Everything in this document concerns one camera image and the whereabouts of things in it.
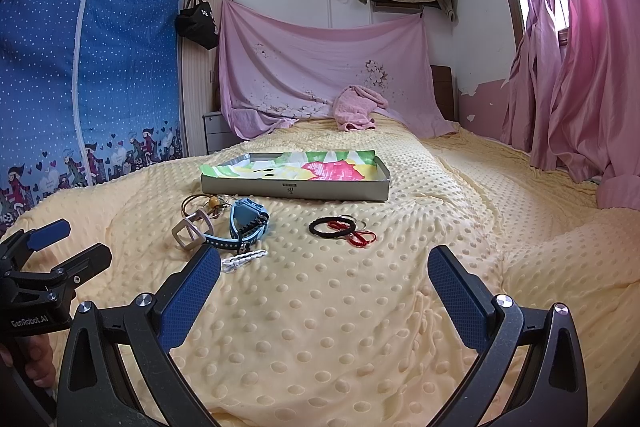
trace silver bolt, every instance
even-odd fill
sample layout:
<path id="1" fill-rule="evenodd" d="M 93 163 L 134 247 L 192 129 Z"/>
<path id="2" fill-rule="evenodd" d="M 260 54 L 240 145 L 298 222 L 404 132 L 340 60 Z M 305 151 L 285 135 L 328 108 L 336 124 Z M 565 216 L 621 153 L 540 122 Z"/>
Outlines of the silver bolt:
<path id="1" fill-rule="evenodd" d="M 151 293 L 141 293 L 136 297 L 136 305 L 140 307 L 149 306 L 153 300 Z"/>
<path id="2" fill-rule="evenodd" d="M 505 295 L 503 293 L 498 295 L 495 298 L 495 301 L 498 303 L 498 306 L 500 306 L 501 308 L 511 308 L 513 306 L 513 299 L 510 296 Z"/>
<path id="3" fill-rule="evenodd" d="M 569 308 L 567 308 L 564 304 L 562 303 L 558 303 L 554 306 L 554 311 L 556 313 L 559 313 L 561 315 L 568 315 L 569 314 Z"/>
<path id="4" fill-rule="evenodd" d="M 91 309 L 91 301 L 82 301 L 79 305 L 78 305 L 78 311 L 80 313 L 86 313 L 87 311 L 89 311 Z"/>

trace blue wardrobe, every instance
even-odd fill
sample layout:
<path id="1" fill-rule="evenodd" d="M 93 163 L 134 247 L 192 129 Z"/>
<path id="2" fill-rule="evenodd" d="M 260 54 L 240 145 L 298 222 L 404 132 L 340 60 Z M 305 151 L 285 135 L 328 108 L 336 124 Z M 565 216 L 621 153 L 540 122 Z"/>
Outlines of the blue wardrobe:
<path id="1" fill-rule="evenodd" d="M 179 158 L 178 0 L 0 2 L 0 235 L 57 190 Z"/>

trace bed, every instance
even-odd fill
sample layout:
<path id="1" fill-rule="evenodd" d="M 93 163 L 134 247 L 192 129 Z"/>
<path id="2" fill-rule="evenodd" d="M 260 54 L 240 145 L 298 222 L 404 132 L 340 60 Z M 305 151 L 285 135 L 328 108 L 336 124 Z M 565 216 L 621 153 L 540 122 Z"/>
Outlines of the bed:
<path id="1" fill-rule="evenodd" d="M 354 133 L 333 121 L 301 122 L 212 156 L 56 193 L 14 229 L 64 217 L 72 234 L 27 268 L 48 270 L 102 242 L 113 263 L 79 288 L 78 302 L 124 305 L 188 260 L 171 228 L 180 202 L 200 190 L 201 163 L 309 144 L 375 149 L 392 173 L 386 203 L 255 198 L 271 215 L 257 245 L 268 256 L 222 274 L 187 341 L 172 350 L 204 405 L 225 427 L 424 427 L 476 356 L 426 275 L 431 248 L 447 245 L 493 293 L 571 308 L 594 425 L 640 360 L 640 213 L 598 210 L 596 185 L 536 171 L 523 153 L 464 130 L 420 141 L 402 124 L 376 121 L 378 129 Z M 366 219 L 378 241 L 358 249 L 310 235 L 308 223 L 328 214 Z M 53 335 L 57 364 L 64 341 Z M 123 354 L 141 402 L 160 417 L 132 354 Z M 504 406 L 523 358 L 487 418 Z"/>

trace black bracelet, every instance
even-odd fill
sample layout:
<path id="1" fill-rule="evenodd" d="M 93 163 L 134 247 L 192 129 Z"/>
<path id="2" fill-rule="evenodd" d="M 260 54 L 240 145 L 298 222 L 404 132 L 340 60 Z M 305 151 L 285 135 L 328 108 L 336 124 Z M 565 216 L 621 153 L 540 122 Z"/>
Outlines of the black bracelet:
<path id="1" fill-rule="evenodd" d="M 349 225 L 349 228 L 338 230 L 337 232 L 319 232 L 319 230 L 316 230 L 316 227 L 318 225 L 321 225 L 322 223 L 328 223 L 330 221 L 339 221 L 340 223 L 345 223 Z M 338 239 L 339 237 L 350 235 L 355 231 L 356 222 L 352 219 L 347 219 L 346 217 L 341 216 L 320 217 L 309 225 L 309 232 L 311 232 L 313 235 L 317 235 L 318 237 L 324 237 L 325 239 Z"/>

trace wooden headboard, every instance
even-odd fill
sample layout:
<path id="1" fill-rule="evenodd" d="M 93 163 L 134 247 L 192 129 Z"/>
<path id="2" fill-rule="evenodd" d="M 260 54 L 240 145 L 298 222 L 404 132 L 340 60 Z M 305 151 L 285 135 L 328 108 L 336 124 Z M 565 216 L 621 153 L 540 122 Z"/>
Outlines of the wooden headboard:
<path id="1" fill-rule="evenodd" d="M 447 66 L 432 66 L 431 72 L 433 73 L 433 92 L 436 96 L 436 104 L 446 120 L 455 121 L 451 68 Z"/>

